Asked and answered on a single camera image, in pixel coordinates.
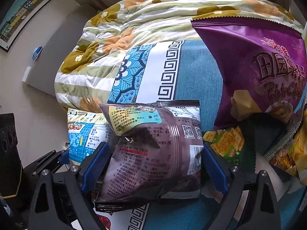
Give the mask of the floral striped duvet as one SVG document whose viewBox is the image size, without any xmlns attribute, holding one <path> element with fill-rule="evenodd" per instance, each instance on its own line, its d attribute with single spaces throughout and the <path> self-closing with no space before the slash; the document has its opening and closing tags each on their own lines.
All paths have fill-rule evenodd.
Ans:
<svg viewBox="0 0 307 230">
<path fill-rule="evenodd" d="M 266 19 L 302 32 L 285 8 L 268 0 L 122 0 L 85 24 L 54 82 L 59 105 L 96 112 L 106 103 L 126 53 L 133 47 L 198 40 L 192 19 L 239 16 Z"/>
</svg>

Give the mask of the green cracker packet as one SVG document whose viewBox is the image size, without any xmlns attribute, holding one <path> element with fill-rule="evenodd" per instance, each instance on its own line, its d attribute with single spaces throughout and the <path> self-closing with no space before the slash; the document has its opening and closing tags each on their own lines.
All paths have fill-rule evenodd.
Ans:
<svg viewBox="0 0 307 230">
<path fill-rule="evenodd" d="M 237 127 L 206 131 L 203 134 L 203 141 L 230 166 L 238 166 L 249 173 L 255 172 L 255 131 L 249 118 L 241 121 Z"/>
</svg>

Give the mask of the grey headboard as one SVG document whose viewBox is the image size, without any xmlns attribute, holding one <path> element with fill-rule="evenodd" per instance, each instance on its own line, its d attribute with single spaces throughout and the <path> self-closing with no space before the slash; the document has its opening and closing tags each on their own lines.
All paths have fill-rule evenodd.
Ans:
<svg viewBox="0 0 307 230">
<path fill-rule="evenodd" d="M 79 6 L 51 36 L 36 61 L 33 62 L 27 85 L 51 96 L 55 95 L 54 81 L 65 57 L 75 47 L 86 22 L 97 14 L 88 4 Z"/>
</svg>

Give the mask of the blue white snack packet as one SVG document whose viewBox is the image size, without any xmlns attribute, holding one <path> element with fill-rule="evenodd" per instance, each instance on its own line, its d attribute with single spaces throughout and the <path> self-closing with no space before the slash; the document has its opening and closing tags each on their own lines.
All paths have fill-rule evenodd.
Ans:
<svg viewBox="0 0 307 230">
<path fill-rule="evenodd" d="M 94 153 L 102 142 L 108 142 L 113 134 L 103 113 L 93 113 L 69 108 L 67 111 L 69 160 L 72 165 Z"/>
</svg>

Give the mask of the dark brown snack bag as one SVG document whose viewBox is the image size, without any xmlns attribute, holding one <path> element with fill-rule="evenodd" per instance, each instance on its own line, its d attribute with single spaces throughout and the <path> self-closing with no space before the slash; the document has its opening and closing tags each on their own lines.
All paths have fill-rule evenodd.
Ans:
<svg viewBox="0 0 307 230">
<path fill-rule="evenodd" d="M 110 103 L 100 108 L 113 132 L 113 153 L 95 201 L 97 211 L 200 196 L 199 101 Z"/>
</svg>

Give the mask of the framed town picture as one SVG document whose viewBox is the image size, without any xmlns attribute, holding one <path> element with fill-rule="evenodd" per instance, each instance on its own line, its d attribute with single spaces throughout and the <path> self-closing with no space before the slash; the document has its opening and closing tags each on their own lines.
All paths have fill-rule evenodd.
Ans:
<svg viewBox="0 0 307 230">
<path fill-rule="evenodd" d="M 1 49 L 8 52 L 27 23 L 51 0 L 15 0 L 1 21 Z"/>
</svg>

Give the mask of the teal patterned table cloth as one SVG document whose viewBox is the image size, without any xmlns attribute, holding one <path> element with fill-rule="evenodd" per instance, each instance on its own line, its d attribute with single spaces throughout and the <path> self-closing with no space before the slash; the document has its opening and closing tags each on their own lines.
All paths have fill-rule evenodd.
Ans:
<svg viewBox="0 0 307 230">
<path fill-rule="evenodd" d="M 213 129 L 222 94 L 222 77 L 216 61 L 207 46 L 200 40 L 187 40 L 180 52 L 176 83 L 176 99 L 198 99 L 201 105 L 201 128 Z M 304 188 L 291 194 L 284 193 L 279 201 L 281 227 L 290 229 L 300 216 L 299 203 Z M 162 206 L 151 204 L 144 229 L 201 229 L 218 202 L 202 195 L 199 199 L 184 200 Z"/>
</svg>

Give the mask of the white wall switch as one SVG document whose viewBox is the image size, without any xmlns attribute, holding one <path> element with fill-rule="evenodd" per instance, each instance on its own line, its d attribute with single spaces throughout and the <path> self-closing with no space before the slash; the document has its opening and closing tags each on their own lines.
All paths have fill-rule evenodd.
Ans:
<svg viewBox="0 0 307 230">
<path fill-rule="evenodd" d="M 24 72 L 24 75 L 22 77 L 22 82 L 24 83 L 27 83 L 28 82 L 28 77 L 29 77 L 29 74 L 30 72 L 32 71 L 32 68 L 31 67 L 27 67 L 25 72 Z"/>
</svg>

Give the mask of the purple potato chip bag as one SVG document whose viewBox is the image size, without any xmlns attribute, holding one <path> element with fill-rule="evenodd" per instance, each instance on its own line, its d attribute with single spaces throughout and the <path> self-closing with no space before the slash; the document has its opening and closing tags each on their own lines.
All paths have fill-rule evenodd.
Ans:
<svg viewBox="0 0 307 230">
<path fill-rule="evenodd" d="M 290 121 L 306 84 L 306 49 L 297 30 L 247 17 L 196 19 L 191 24 L 223 79 L 216 129 L 254 113 Z"/>
</svg>

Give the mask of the white red-text snack bag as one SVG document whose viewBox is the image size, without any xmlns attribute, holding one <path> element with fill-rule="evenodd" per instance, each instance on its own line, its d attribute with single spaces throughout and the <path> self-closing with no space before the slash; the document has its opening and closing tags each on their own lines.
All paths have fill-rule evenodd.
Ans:
<svg viewBox="0 0 307 230">
<path fill-rule="evenodd" d="M 306 185 L 306 108 L 296 132 L 281 139 L 264 158 L 274 167 L 279 168 Z"/>
</svg>

